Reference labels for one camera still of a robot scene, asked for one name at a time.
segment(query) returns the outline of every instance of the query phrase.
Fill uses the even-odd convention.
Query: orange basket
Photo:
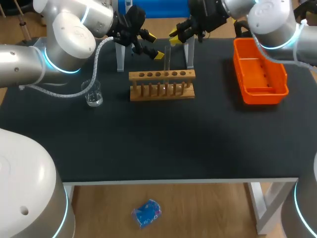
[[[287,94],[284,65],[272,63],[259,52],[252,38],[234,40],[234,67],[246,104],[278,104]]]

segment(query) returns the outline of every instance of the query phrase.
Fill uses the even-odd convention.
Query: cable
[[[94,85],[95,83],[95,80],[96,80],[96,77],[97,77],[97,67],[98,67],[98,57],[99,57],[99,53],[100,53],[100,49],[101,47],[109,42],[109,41],[113,41],[113,37],[108,37],[108,38],[105,38],[103,41],[100,42],[100,44],[98,45],[97,49],[96,49],[96,54],[95,54],[95,59],[94,59],[94,70],[93,70],[93,76],[91,78],[91,81],[89,83],[89,85],[87,86],[87,88],[85,88],[83,91],[79,92],[79,93],[75,93],[75,94],[58,94],[58,93],[53,93],[49,90],[46,90],[44,88],[41,88],[39,86],[35,86],[35,85],[26,85],[26,87],[29,87],[29,88],[33,88],[33,89],[36,89],[42,93],[45,93],[45,94],[48,94],[50,96],[53,96],[53,97],[57,97],[57,98],[75,98],[75,97],[78,97],[78,96],[81,96],[81,95],[84,95],[85,93],[87,93],[91,87]]]
[[[301,35],[301,32],[303,30],[303,28],[307,25],[307,20],[304,19],[301,21],[301,26],[299,28],[299,35],[298,37]],[[261,54],[269,61],[273,62],[273,63],[282,63],[282,64],[295,64],[299,67],[305,67],[305,68],[308,68],[310,69],[311,71],[314,71],[317,73],[317,68],[315,68],[314,66],[311,66],[310,64],[308,63],[304,63],[304,62],[301,62],[301,61],[298,61],[297,60],[297,44],[298,44],[298,41],[295,42],[295,45],[294,45],[294,48],[293,48],[293,58],[294,60],[277,60],[277,59],[273,59],[271,58],[270,56],[268,56],[262,49],[257,37],[255,36],[255,34],[253,32],[251,32],[252,36],[253,36],[253,39],[255,40],[256,42],[256,46],[258,48],[258,50],[261,52]]]

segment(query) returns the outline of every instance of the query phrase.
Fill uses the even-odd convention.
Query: black tabletop
[[[164,51],[167,40],[158,40]],[[171,69],[185,69],[182,47]],[[287,66],[289,95],[277,106],[244,105],[233,66],[232,39],[195,44],[195,99],[130,102],[129,71],[162,70],[163,62],[131,56],[116,72],[114,43],[100,55],[104,103],[57,99],[10,88],[0,128],[46,148],[63,182],[139,179],[299,177],[317,151],[317,86],[310,72]],[[92,59],[60,93],[80,91]]]

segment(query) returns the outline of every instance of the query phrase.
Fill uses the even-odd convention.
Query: test tube rack
[[[129,81],[132,81],[130,100],[155,101],[195,98],[192,83],[195,78],[195,70],[193,69],[129,72]],[[162,83],[145,85],[145,81],[162,81]]]

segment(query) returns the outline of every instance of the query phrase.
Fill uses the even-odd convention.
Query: water
[[[103,96],[101,95],[100,91],[89,91],[85,95],[85,97],[86,97],[87,104],[90,107],[98,107],[104,101]]]

